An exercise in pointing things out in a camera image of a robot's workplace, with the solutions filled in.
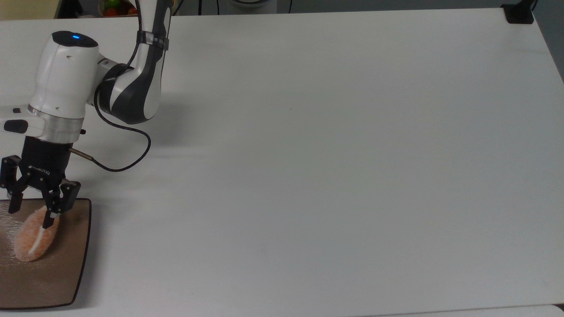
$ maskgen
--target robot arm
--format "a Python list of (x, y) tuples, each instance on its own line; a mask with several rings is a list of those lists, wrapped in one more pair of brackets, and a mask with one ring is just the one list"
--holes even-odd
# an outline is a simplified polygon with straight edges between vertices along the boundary
[(135, 68), (118, 64), (100, 55), (89, 99), (100, 109), (127, 124), (138, 124), (152, 118), (161, 95), (161, 73), (168, 49), (171, 0), (141, 2), (141, 30), (137, 33)]
[(81, 185), (67, 180), (65, 169), (83, 133), (87, 100), (128, 124), (147, 121), (157, 111), (172, 0), (137, 3), (142, 18), (135, 68), (104, 58), (88, 36), (55, 32), (43, 48), (29, 105), (0, 107), (2, 130), (26, 136), (21, 158), (12, 155), (1, 163), (0, 187), (8, 191), (10, 213), (20, 209), (27, 187), (45, 200), (43, 228), (72, 208)]

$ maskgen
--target black strap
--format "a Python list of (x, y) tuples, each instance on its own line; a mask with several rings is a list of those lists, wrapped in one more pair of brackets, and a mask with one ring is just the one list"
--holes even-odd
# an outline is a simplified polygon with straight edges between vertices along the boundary
[(137, 43), (155, 45), (165, 51), (169, 49), (169, 39), (148, 31), (137, 31)]

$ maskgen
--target black cable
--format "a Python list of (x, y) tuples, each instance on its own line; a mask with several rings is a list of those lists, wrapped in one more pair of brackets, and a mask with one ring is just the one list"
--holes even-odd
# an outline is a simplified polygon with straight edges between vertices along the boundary
[[(141, 24), (141, 8), (139, 6), (139, 0), (135, 0), (135, 5), (137, 6), (137, 22), (139, 23), (139, 31), (141, 31), (141, 30), (143, 30), (143, 25)], [(124, 70), (128, 69), (129, 66), (131, 66), (133, 59), (137, 55), (137, 49), (138, 48), (139, 48), (139, 42), (136, 41), (135, 48), (133, 49), (133, 54), (131, 54), (131, 57), (129, 58), (129, 61), (127, 62), (126, 68), (124, 68)]]
[(96, 88), (96, 91), (94, 92), (94, 108), (96, 109), (96, 113), (98, 114), (98, 116), (107, 124), (116, 127), (118, 129), (122, 129), (122, 130), (127, 130), (127, 131), (133, 131), (133, 132), (137, 132), (139, 134), (143, 134), (146, 138), (147, 138), (147, 148), (145, 149), (145, 152), (143, 152), (143, 154), (141, 154), (141, 156), (139, 156), (139, 158), (137, 160), (135, 160), (135, 162), (131, 163), (130, 165), (124, 167), (124, 168), (120, 168), (120, 169), (111, 169), (105, 165), (103, 165), (102, 163), (96, 161), (96, 159), (94, 159), (92, 156), (87, 155), (81, 151), (75, 150), (75, 149), (70, 149), (70, 151), (74, 154), (77, 154), (89, 161), (92, 161), (94, 164), (96, 164), (97, 166), (100, 166), (101, 168), (105, 169), (106, 171), (112, 171), (112, 172), (119, 172), (119, 171), (124, 171), (127, 169), (132, 168), (133, 166), (135, 166), (137, 163), (141, 162), (142, 159), (145, 158), (145, 155), (147, 155), (147, 153), (149, 152), (149, 149), (151, 149), (151, 137), (145, 132), (145, 131), (141, 131), (139, 129), (135, 129), (132, 127), (128, 127), (128, 126), (122, 126), (119, 124), (115, 124), (112, 121), (106, 119), (101, 111), (100, 111), (100, 107), (98, 106), (98, 92), (100, 91), (100, 86), (98, 86), (98, 88)]
[(180, 6), (182, 5), (182, 3), (184, 2), (184, 0), (180, 0), (180, 2), (178, 3), (178, 7), (176, 10), (174, 10), (173, 15), (176, 15), (176, 13), (178, 12), (178, 9), (180, 9)]

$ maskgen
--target brown tray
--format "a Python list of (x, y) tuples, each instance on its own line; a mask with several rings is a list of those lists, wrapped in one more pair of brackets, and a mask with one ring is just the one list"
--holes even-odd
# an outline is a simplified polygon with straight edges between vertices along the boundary
[(14, 238), (25, 219), (45, 204), (24, 199), (21, 209), (8, 213), (9, 200), (0, 200), (0, 309), (39, 309), (74, 302), (86, 262), (92, 203), (77, 199), (61, 215), (55, 240), (47, 252), (32, 262), (14, 255)]

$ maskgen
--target white table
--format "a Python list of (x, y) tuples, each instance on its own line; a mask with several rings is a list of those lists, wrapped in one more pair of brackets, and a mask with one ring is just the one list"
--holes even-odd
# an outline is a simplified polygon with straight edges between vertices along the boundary
[[(28, 102), (60, 29), (127, 61), (136, 21), (1, 22), (2, 104)], [(501, 9), (175, 17), (162, 82), (138, 167), (72, 157), (93, 203), (81, 289), (26, 316), (564, 302), (564, 85), (536, 24)], [(91, 107), (84, 128), (74, 147), (107, 165), (145, 146)], [(22, 137), (1, 141), (21, 153)]]

